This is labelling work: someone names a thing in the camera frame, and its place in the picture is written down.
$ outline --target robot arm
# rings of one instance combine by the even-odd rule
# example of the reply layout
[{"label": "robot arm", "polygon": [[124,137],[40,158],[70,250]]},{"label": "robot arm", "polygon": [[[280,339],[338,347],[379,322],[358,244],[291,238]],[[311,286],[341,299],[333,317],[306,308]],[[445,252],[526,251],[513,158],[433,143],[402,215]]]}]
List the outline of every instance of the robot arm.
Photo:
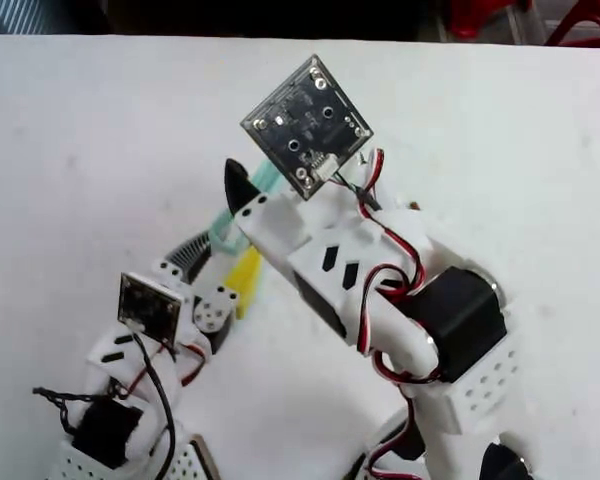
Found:
[{"label": "robot arm", "polygon": [[[404,429],[370,449],[360,478],[417,478],[408,465],[400,467],[405,473],[376,465],[415,430],[422,450],[403,459],[426,449],[432,480],[526,480],[520,457],[537,465],[537,454],[525,440],[518,339],[495,281],[502,276],[430,228],[421,212],[380,209],[372,190],[381,151],[364,187],[345,178],[355,174],[345,163],[372,131],[317,57],[242,125],[292,191],[264,194],[228,160],[225,191],[236,224],[345,342],[373,354],[378,373],[407,399]],[[509,465],[488,467],[494,441],[515,448],[509,453],[521,476],[502,476]]]}]

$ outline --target black plastic tip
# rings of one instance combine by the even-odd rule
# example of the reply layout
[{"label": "black plastic tip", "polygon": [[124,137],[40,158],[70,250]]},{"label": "black plastic tip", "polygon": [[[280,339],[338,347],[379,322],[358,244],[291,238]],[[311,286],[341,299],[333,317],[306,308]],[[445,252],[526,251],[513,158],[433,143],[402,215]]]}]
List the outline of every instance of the black plastic tip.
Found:
[{"label": "black plastic tip", "polygon": [[224,191],[232,215],[260,195],[260,190],[249,181],[247,170],[232,158],[224,164]]}]

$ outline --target black square circuit board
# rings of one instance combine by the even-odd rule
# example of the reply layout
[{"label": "black square circuit board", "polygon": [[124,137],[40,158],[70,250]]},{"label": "black square circuit board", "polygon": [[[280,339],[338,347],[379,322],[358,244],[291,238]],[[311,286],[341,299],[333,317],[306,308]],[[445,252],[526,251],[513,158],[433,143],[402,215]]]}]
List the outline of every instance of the black square circuit board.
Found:
[{"label": "black square circuit board", "polygon": [[241,125],[305,200],[373,136],[317,55]]}]

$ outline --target screw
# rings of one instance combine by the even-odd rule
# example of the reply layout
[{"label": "screw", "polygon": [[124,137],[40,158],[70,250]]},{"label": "screw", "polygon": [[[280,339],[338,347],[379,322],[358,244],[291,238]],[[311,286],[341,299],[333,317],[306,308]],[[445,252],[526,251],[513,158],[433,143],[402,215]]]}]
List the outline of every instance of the screw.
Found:
[{"label": "screw", "polygon": [[267,122],[265,122],[263,118],[258,118],[253,121],[253,126],[258,130],[264,130],[267,128]]}]

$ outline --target circuit board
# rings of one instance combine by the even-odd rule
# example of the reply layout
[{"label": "circuit board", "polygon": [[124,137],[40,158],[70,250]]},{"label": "circuit board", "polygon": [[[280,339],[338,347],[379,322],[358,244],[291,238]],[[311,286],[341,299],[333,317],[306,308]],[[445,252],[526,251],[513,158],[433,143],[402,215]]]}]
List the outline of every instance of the circuit board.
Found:
[{"label": "circuit board", "polygon": [[373,136],[317,55],[241,125],[305,200]]},{"label": "circuit board", "polygon": [[180,315],[180,301],[130,274],[120,280],[118,321],[131,320],[143,333],[160,343],[173,345]]}]

